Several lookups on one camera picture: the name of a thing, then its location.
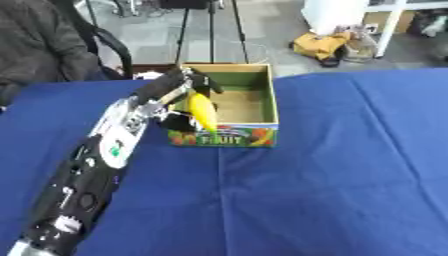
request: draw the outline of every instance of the chair armrest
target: chair armrest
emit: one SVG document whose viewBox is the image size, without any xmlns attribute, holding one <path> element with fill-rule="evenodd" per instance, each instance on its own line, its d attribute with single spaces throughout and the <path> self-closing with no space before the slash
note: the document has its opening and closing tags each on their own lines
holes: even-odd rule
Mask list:
<svg viewBox="0 0 448 256">
<path fill-rule="evenodd" d="M 120 42 L 109 31 L 102 28 L 95 28 L 95 36 L 98 37 L 102 44 L 107 45 L 118 54 L 123 66 L 124 79 L 133 79 L 132 56 L 126 45 Z"/>
</svg>

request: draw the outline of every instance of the fruit box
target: fruit box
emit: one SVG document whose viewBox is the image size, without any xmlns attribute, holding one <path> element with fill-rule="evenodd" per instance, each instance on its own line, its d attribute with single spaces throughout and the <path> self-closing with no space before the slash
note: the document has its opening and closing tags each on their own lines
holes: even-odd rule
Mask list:
<svg viewBox="0 0 448 256">
<path fill-rule="evenodd" d="M 206 73 L 224 89 L 212 92 L 217 106 L 218 131 L 169 131 L 178 146 L 273 147 L 277 141 L 278 112 L 271 67 L 259 64 L 183 65 Z M 186 101 L 175 106 L 187 110 Z"/>
</svg>

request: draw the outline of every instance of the person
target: person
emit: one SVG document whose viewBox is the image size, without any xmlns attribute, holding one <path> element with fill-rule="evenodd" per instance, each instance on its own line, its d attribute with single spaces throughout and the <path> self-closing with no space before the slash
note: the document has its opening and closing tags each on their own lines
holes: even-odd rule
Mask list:
<svg viewBox="0 0 448 256">
<path fill-rule="evenodd" d="M 47 0 L 1 0 L 0 35 L 0 109 L 29 84 L 100 72 L 98 57 Z"/>
</svg>

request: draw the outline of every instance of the yellow bag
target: yellow bag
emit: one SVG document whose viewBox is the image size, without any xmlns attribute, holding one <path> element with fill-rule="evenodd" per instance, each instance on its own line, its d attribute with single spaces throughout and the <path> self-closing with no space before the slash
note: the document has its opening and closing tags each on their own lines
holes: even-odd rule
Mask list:
<svg viewBox="0 0 448 256">
<path fill-rule="evenodd" d="M 350 32 L 335 33 L 325 37 L 308 32 L 294 40 L 293 50 L 306 56 L 316 57 L 318 60 L 325 60 L 346 44 L 350 36 Z"/>
</svg>

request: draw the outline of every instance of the yellow banana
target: yellow banana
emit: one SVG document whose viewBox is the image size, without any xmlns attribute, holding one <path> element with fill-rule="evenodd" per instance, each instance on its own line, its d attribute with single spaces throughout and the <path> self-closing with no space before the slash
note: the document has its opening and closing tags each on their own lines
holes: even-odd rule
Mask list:
<svg viewBox="0 0 448 256">
<path fill-rule="evenodd" d="M 209 132 L 218 130 L 218 115 L 211 100 L 200 93 L 195 93 L 188 100 L 191 114 Z"/>
</svg>

